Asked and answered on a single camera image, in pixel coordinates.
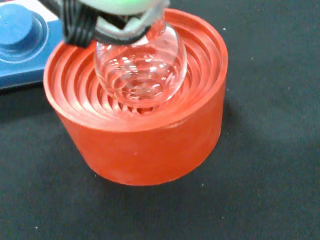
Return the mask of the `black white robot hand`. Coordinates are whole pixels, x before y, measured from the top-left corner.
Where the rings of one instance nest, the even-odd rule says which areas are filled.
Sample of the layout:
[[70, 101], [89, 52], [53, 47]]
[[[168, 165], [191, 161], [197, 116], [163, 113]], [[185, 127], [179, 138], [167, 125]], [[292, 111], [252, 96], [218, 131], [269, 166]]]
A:
[[62, 22], [64, 42], [86, 48], [91, 41], [119, 46], [143, 38], [161, 19], [168, 0], [42, 0]]

